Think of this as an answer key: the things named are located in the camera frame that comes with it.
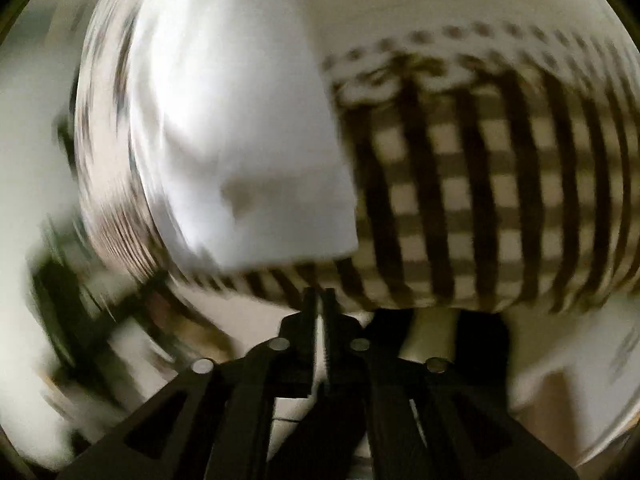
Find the floral bed quilt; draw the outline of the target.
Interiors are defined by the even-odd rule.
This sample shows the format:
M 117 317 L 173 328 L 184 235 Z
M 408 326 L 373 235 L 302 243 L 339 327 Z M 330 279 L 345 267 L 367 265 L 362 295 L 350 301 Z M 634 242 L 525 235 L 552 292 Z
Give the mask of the floral bed quilt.
M 354 165 L 359 246 L 225 274 L 179 266 L 129 157 L 133 16 L 94 22 L 75 128 L 98 254 L 292 308 L 307 287 L 355 310 L 528 304 L 585 312 L 639 290 L 639 51 L 535 23 L 418 29 L 323 63 Z

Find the white cloth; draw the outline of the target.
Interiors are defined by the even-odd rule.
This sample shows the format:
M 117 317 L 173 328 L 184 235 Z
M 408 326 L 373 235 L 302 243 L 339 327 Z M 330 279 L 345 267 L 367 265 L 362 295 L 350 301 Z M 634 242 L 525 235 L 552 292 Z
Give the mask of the white cloth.
M 357 248 L 352 170 L 299 0 L 141 0 L 128 82 L 134 162 L 180 271 Z

